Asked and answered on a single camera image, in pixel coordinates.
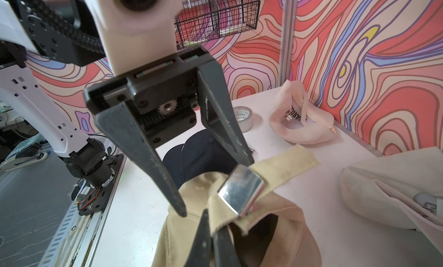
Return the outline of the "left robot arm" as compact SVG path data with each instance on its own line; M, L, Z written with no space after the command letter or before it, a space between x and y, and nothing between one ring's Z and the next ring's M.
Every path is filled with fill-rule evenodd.
M221 65L201 46L178 50L182 0L1 0L1 99L40 132L70 173L101 186L103 146L63 113L27 66L27 51L63 64L107 58L114 77L84 90L97 127L182 217L186 206L156 149L201 122L237 163L254 159Z

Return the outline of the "cream baseball cap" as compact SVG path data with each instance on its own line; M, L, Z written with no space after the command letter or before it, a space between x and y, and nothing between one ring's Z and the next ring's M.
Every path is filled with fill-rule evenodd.
M269 112L272 131L293 144L315 145L336 139L331 113L313 105L300 81L286 80Z

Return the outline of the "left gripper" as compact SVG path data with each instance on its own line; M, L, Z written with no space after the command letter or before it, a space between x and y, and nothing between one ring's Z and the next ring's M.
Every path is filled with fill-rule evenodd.
M201 46L87 87L84 100L96 126L154 181L181 217L187 216L186 205L153 146L194 127L198 105L202 124L236 162L254 163L222 67Z

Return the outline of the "black cap with white logo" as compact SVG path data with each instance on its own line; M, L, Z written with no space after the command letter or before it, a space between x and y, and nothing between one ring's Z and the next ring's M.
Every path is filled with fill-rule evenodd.
M175 186L180 188L187 181L205 173L230 174L236 160L206 129L195 133L184 144L170 149L163 158Z

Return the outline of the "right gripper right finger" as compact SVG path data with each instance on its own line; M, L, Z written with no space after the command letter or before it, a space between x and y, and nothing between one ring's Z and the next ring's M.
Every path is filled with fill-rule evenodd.
M241 267L227 225L213 236L212 242L215 267Z

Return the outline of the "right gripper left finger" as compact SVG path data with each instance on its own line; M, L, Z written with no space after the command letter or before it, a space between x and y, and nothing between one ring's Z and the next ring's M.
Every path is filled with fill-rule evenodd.
M209 213L207 209L204 209L185 267L209 267L211 248Z

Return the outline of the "tan khaki baseball cap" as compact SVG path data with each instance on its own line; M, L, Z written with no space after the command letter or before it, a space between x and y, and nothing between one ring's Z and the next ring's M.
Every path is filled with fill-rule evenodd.
M292 201L276 194L274 190L319 164L315 155L296 145L284 153L250 166L251 171L265 182L253 208L243 217L238 216L222 201L218 190L226 181L222 172L206 172L184 183L180 189L188 211L180 217L173 208L162 227L152 266L183 267L192 248L198 224L204 210L209 213L211 234L223 225L233 224L230 233L236 232L245 242L233 239L237 249L247 253L249 265L260 267L320 267L321 253L309 230L303 210ZM269 235L270 243L259 249L258 240L248 240L266 217L277 217L276 228Z

